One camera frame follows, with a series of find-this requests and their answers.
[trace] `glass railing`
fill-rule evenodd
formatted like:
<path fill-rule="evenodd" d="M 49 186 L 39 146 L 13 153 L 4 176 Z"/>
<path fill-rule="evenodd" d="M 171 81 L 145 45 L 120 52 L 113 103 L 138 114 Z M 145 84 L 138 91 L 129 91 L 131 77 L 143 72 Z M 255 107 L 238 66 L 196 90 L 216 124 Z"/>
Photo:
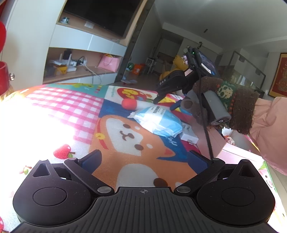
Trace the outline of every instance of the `glass railing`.
<path fill-rule="evenodd" d="M 222 79 L 234 84 L 251 87 L 263 95 L 261 90 L 266 75 L 244 56 L 234 51 L 228 66 L 225 67 Z"/>

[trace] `red ball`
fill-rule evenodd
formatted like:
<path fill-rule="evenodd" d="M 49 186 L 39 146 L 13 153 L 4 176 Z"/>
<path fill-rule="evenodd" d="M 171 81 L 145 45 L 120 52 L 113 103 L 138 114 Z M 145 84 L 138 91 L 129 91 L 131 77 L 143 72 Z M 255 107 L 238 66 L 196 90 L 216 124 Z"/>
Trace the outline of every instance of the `red ball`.
<path fill-rule="evenodd" d="M 134 99 L 123 99 L 122 107 L 127 110 L 135 110 L 137 107 L 137 101 Z"/>

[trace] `pink sleeve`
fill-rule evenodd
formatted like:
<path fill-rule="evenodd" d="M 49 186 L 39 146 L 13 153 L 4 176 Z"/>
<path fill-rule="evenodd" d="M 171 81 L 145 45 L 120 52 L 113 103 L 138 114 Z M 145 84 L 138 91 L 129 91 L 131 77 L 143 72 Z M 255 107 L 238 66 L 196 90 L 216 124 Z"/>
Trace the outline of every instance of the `pink sleeve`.
<path fill-rule="evenodd" d="M 287 175 L 287 98 L 257 100 L 250 137 L 264 160 Z"/>

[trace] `red painting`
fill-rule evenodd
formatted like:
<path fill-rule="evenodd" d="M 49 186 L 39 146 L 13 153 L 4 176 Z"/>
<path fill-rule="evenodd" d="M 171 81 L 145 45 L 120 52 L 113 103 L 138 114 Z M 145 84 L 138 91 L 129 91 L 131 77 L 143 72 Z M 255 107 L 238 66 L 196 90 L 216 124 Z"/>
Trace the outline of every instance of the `red painting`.
<path fill-rule="evenodd" d="M 269 91 L 273 97 L 287 97 L 287 53 L 281 53 L 276 74 Z"/>

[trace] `orange bucket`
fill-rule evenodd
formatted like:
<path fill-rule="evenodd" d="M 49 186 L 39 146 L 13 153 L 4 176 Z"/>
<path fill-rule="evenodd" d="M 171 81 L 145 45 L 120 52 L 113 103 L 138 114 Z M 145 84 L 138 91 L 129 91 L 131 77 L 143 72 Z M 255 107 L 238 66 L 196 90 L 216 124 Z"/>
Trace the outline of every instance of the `orange bucket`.
<path fill-rule="evenodd" d="M 139 75 L 142 69 L 144 68 L 145 64 L 135 64 L 132 73 L 135 75 Z"/>

